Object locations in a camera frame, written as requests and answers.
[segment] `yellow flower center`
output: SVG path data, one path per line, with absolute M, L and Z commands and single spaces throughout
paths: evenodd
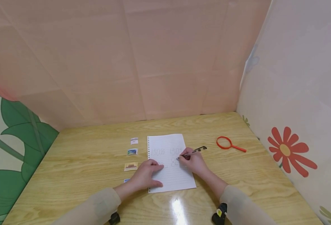
M 281 144 L 279 146 L 279 149 L 285 156 L 290 156 L 291 155 L 291 150 L 289 150 L 289 147 L 287 145 Z

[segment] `stem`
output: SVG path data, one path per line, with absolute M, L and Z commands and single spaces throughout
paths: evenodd
M 16 157 L 20 161 L 24 161 L 24 156 L 22 156 L 19 152 L 12 149 L 9 145 L 4 143 L 2 140 L 0 140 L 0 148 L 6 151 L 7 153 L 11 154 L 12 156 Z
M 30 109 L 28 109 L 28 113 L 29 113 L 31 124 L 32 124 L 33 129 L 34 129 L 35 138 L 37 139 L 37 143 L 38 143 L 40 153 L 42 154 L 42 156 L 44 156 L 45 153 L 44 153 L 42 141 L 40 140 L 38 126 L 37 126 L 37 123 L 35 122 L 34 113 Z

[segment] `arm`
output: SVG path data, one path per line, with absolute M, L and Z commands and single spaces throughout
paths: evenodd
M 87 201 L 78 205 L 53 225 L 103 225 L 110 220 L 123 200 L 134 192 L 149 187 L 163 187 L 159 181 L 152 180 L 152 174 L 163 169 L 153 159 L 144 161 L 132 178 L 115 188 L 107 187 L 92 195 Z
M 180 155 L 192 152 L 186 148 Z M 179 161 L 193 173 L 202 178 L 220 202 L 227 204 L 227 218 L 233 225 L 276 225 L 276 223 L 241 190 L 228 185 L 208 169 L 200 152 L 192 154 L 190 159 L 180 157 Z

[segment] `right hand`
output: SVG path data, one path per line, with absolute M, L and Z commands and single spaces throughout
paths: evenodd
M 189 168 L 193 173 L 198 176 L 209 171 L 206 162 L 203 160 L 202 154 L 200 152 L 196 152 L 192 154 L 189 160 L 185 159 L 182 155 L 193 152 L 193 149 L 187 147 L 180 155 L 179 161 L 187 168 Z

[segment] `beige sleeve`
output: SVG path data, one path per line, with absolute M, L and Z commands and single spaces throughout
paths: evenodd
M 104 225 L 120 203 L 115 190 L 107 187 L 64 214 L 53 225 Z
M 220 202 L 227 204 L 227 218 L 232 225 L 276 225 L 276 223 L 246 194 L 228 185 Z

